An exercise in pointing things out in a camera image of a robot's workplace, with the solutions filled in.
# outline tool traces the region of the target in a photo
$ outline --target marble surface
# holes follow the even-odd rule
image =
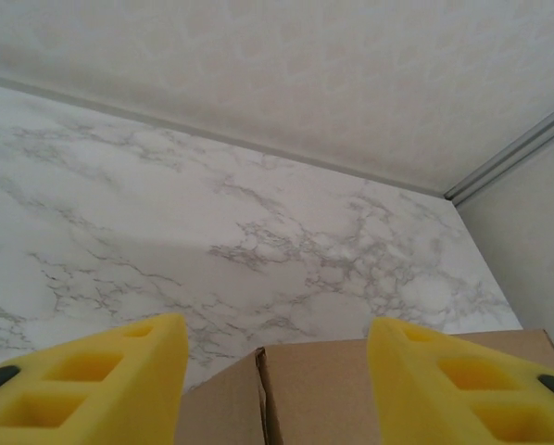
[[[449,202],[0,88],[0,361],[168,311],[187,388],[377,315],[520,328]]]

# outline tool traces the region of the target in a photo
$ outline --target wall trim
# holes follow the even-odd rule
[[[54,100],[56,102],[61,102],[75,107],[91,109],[93,111],[109,114],[117,118],[123,118],[131,121],[138,121],[141,123],[145,123],[147,125],[152,125],[154,127],[166,128],[166,129],[174,130],[181,133],[191,134],[193,136],[205,137],[207,139],[212,139],[214,141],[222,142],[224,144],[228,144],[231,146],[241,146],[243,148],[248,148],[250,150],[254,150],[267,155],[272,155],[278,158],[290,159],[296,162],[302,162],[304,164],[313,165],[314,167],[331,170],[333,172],[348,174],[349,176],[355,176],[357,178],[367,179],[369,181],[374,181],[376,183],[391,185],[393,187],[402,188],[404,190],[409,190],[411,192],[421,193],[423,195],[428,195],[430,197],[439,197],[441,199],[444,199],[441,192],[435,191],[432,189],[418,187],[417,185],[407,184],[401,181],[395,181],[395,180],[383,178],[382,176],[379,176],[376,174],[360,172],[354,169],[350,169],[348,167],[342,167],[336,164],[332,164],[331,162],[324,162],[318,159],[297,155],[295,153],[288,153],[277,148],[262,146],[260,144],[254,144],[240,139],[223,136],[221,134],[200,130],[195,127],[191,127],[189,125],[183,125],[174,121],[167,121],[164,119],[153,118],[145,114],[129,111],[123,108],[113,107],[110,105],[101,104],[99,102],[94,102],[89,99],[81,99],[71,95],[65,95],[63,93],[47,90],[39,86],[28,85],[26,83],[11,81],[9,79],[4,79],[0,77],[0,87],[6,88],[9,90],[19,91],[21,93],[26,93],[28,95],[36,95],[45,99]]]
[[[554,112],[450,188],[444,197],[458,209],[504,174],[547,148],[551,141],[554,141]]]

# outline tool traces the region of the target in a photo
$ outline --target textured wall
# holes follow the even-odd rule
[[[460,214],[522,324],[554,339],[554,146]]]
[[[442,192],[554,110],[554,1],[0,0],[0,76]]]

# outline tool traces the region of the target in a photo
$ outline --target gray marble veining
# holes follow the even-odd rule
[[[188,388],[379,315],[520,328],[449,202],[0,88],[0,361],[168,311]]]

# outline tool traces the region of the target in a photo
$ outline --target cardboard box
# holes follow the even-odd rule
[[[554,369],[543,330],[457,337]],[[366,356],[365,340],[260,348],[183,396],[175,443],[378,444]]]

